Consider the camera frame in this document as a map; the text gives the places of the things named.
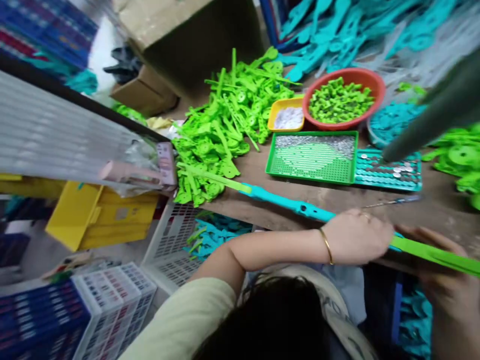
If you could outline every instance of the woman's hair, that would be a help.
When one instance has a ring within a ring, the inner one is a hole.
[[[329,327],[315,286],[259,274],[193,359],[329,359]]]

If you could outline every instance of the floor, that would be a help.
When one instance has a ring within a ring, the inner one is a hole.
[[[100,247],[92,249],[91,251],[95,254],[95,257],[108,257],[112,260],[120,260],[123,264],[133,261],[137,265],[140,265],[147,252],[158,222],[158,220],[152,221],[148,234],[143,240]],[[24,281],[13,285],[0,286],[0,296],[14,294],[44,285],[45,283],[40,281],[39,277],[57,266],[66,256],[72,254],[72,251],[45,232],[45,226],[46,222],[44,221],[37,221],[32,225],[32,222],[27,220],[13,221],[8,226],[5,231],[6,233],[23,232],[30,236],[30,243],[20,264]],[[164,294],[162,294],[161,291],[157,291],[143,326],[146,326],[150,322],[165,299]]]

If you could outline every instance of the white small parts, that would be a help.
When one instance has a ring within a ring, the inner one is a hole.
[[[286,107],[278,112],[274,129],[297,129],[304,121],[301,107]]]

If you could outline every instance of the red plastic bowl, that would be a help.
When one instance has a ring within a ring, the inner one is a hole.
[[[343,82],[345,85],[350,83],[355,84],[362,84],[362,90],[364,88],[370,88],[371,93],[370,96],[375,98],[375,102],[370,107],[370,109],[364,113],[360,117],[356,117],[350,121],[331,124],[331,123],[324,123],[315,120],[309,112],[310,107],[310,99],[314,94],[315,90],[320,89],[322,85],[327,85],[330,80],[335,80],[339,77],[343,77]],[[385,96],[385,83],[383,79],[377,75],[375,72],[363,68],[356,68],[356,67],[349,67],[346,69],[338,70],[332,73],[329,73],[325,76],[322,76],[317,81],[315,81],[312,86],[308,88],[303,97],[303,115],[305,119],[312,123],[317,128],[323,131],[338,131],[338,130],[346,130],[353,128],[360,124],[362,121],[367,120],[370,116],[372,116],[380,107],[384,100]]]

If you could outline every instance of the workbench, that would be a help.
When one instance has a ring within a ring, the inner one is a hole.
[[[365,135],[360,132],[359,148],[364,148],[368,144]],[[336,214],[350,208],[394,200],[406,194],[398,191],[385,192],[374,187],[343,186],[270,176],[265,173],[270,141],[260,145],[260,152],[251,146],[249,153],[234,160],[241,172],[240,176],[234,178],[235,181],[260,186],[273,194],[305,201]],[[480,260],[480,214],[470,206],[468,195],[456,191],[455,179],[454,176],[434,170],[431,163],[424,162],[421,201],[365,210],[392,224],[422,226],[439,232],[460,243],[470,257]],[[226,188],[223,194],[210,203],[205,202],[201,207],[270,230],[294,231],[318,228],[320,225],[314,220],[271,203],[253,200],[230,188]],[[397,269],[415,272],[412,270],[414,259],[405,255],[407,254],[392,251],[380,262]]]

